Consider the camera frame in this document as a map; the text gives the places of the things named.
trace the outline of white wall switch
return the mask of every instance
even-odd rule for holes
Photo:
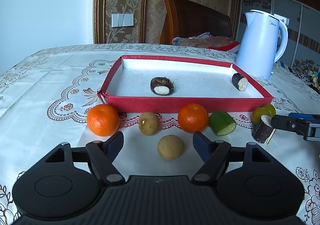
[[[133,14],[125,13],[123,17],[123,26],[133,26]]]
[[[119,14],[111,14],[111,27],[119,27]]]
[[[124,26],[123,25],[123,13],[119,13],[119,17],[118,17],[118,25],[119,25],[119,27],[122,27],[122,26]]]

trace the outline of wooden headboard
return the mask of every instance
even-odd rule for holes
[[[204,32],[232,37],[228,15],[188,0],[164,0],[167,8],[160,44],[172,45],[175,37],[189,38]]]

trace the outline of green cucumber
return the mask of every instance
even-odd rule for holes
[[[209,126],[217,136],[230,134],[236,125],[236,121],[224,110],[216,111],[209,117]]]

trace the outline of orange fruit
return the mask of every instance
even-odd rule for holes
[[[114,107],[100,104],[89,110],[87,125],[98,136],[113,135],[119,128],[120,118]]]
[[[183,131],[194,133],[208,126],[209,116],[203,106],[188,104],[179,111],[178,123]]]

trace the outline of potato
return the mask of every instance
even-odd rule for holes
[[[144,112],[139,117],[139,129],[144,135],[153,135],[159,128],[159,118],[152,112]]]
[[[157,150],[159,155],[166,160],[176,159],[182,155],[184,143],[176,135],[166,135],[159,140]]]

